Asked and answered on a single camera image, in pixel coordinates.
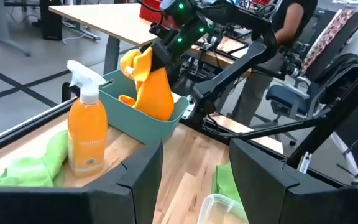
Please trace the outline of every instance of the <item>green cloth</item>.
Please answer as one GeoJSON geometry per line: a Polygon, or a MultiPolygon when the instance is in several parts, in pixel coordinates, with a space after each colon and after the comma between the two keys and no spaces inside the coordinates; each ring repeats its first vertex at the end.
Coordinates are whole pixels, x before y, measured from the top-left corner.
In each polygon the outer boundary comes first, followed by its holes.
{"type": "Polygon", "coordinates": [[[13,161],[0,176],[0,186],[61,186],[64,178],[62,164],[67,157],[67,137],[67,131],[54,135],[41,158],[25,157],[13,161]]]}
{"type": "Polygon", "coordinates": [[[247,221],[240,195],[237,191],[236,183],[234,182],[230,163],[216,166],[216,172],[212,180],[211,193],[221,194],[238,202],[241,206],[241,210],[232,210],[232,212],[241,220],[247,221]]]}

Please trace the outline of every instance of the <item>orange spray bottle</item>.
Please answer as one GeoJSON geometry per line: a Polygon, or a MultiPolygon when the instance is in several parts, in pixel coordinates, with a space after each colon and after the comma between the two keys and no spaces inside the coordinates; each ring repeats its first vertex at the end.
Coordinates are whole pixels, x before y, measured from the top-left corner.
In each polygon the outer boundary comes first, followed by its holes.
{"type": "Polygon", "coordinates": [[[73,72],[70,86],[81,90],[68,114],[68,159],[75,175],[86,177],[100,172],[104,165],[108,122],[99,86],[106,81],[79,62],[69,60],[67,68],[73,72]]]}

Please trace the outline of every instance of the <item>black chair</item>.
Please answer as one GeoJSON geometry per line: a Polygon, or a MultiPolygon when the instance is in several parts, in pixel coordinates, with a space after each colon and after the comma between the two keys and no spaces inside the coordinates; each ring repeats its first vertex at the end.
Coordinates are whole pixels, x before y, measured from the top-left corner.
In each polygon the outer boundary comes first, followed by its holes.
{"type": "MultiPolygon", "coordinates": [[[[325,105],[334,103],[341,93],[358,77],[358,56],[346,54],[340,56],[313,82],[305,77],[295,77],[294,85],[273,85],[266,94],[266,100],[271,102],[273,112],[277,115],[274,120],[255,115],[264,124],[251,127],[252,129],[269,128],[278,125],[281,116],[300,121],[311,119],[324,113],[325,105]],[[301,83],[307,86],[306,91],[298,88],[301,83]]],[[[284,133],[291,139],[290,145],[296,144],[296,138],[290,133],[284,133]]]]}

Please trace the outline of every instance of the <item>orange liquid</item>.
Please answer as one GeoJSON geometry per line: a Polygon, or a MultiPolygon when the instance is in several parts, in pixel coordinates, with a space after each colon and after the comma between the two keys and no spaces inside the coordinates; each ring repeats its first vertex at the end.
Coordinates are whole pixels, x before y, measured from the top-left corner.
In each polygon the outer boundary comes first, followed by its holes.
{"type": "Polygon", "coordinates": [[[86,177],[103,168],[107,116],[103,104],[77,99],[68,114],[68,158],[75,175],[86,177]]]}

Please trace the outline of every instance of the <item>wooden tabletop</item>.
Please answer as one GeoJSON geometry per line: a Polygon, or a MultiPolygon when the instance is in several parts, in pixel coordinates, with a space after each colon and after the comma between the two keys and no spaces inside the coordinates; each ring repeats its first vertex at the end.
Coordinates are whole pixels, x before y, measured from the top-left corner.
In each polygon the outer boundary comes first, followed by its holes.
{"type": "MultiPolygon", "coordinates": [[[[110,36],[124,40],[135,46],[148,44],[157,37],[149,33],[151,22],[139,17],[140,4],[98,4],[98,5],[71,5],[50,6],[49,9],[63,17],[67,17],[80,24],[100,30],[110,36]]],[[[219,50],[230,51],[242,47],[244,44],[223,37],[218,46],[219,50]]],[[[195,57],[200,56],[200,47],[193,45],[188,51],[195,57]]],[[[239,50],[232,55],[239,58],[247,52],[247,49],[239,50]]],[[[218,66],[216,57],[221,67],[227,67],[234,61],[214,52],[207,52],[203,60],[218,66]]]]}
{"type": "MultiPolygon", "coordinates": [[[[213,118],[235,132],[251,131],[221,115],[213,118]]],[[[14,159],[41,157],[48,140],[57,132],[67,129],[67,114],[49,122],[36,131],[0,149],[0,174],[14,159]]],[[[272,138],[262,137],[256,142],[279,153],[282,144],[272,138]]],[[[143,145],[110,127],[105,152],[104,170],[92,177],[76,178],[68,164],[64,165],[67,187],[81,187],[117,166],[122,160],[142,149],[143,145]]],[[[201,204],[211,193],[212,176],[216,165],[229,162],[228,147],[183,124],[179,124],[173,136],[164,144],[163,171],[153,223],[196,223],[201,204]]]]}
{"type": "Polygon", "coordinates": [[[140,4],[50,6],[49,9],[135,46],[157,38],[149,33],[151,22],[139,17],[140,4]]]}
{"type": "MultiPolygon", "coordinates": [[[[239,47],[244,46],[244,44],[235,41],[233,39],[230,39],[228,37],[223,37],[221,43],[218,45],[217,49],[218,50],[222,50],[225,52],[228,52],[230,50],[235,50],[238,49],[239,47]]],[[[188,53],[193,56],[193,57],[200,57],[201,55],[201,51],[200,51],[200,47],[197,45],[193,45],[191,47],[191,49],[188,50],[188,53]]],[[[241,56],[243,56],[244,54],[247,53],[247,48],[241,49],[237,52],[232,53],[232,56],[235,56],[237,58],[240,58],[241,56]]],[[[227,58],[223,55],[220,54],[216,54],[212,51],[208,51],[203,55],[203,61],[208,62],[214,66],[220,66],[222,68],[226,68],[228,66],[230,66],[231,64],[234,63],[234,61],[230,58],[227,58]]]]}

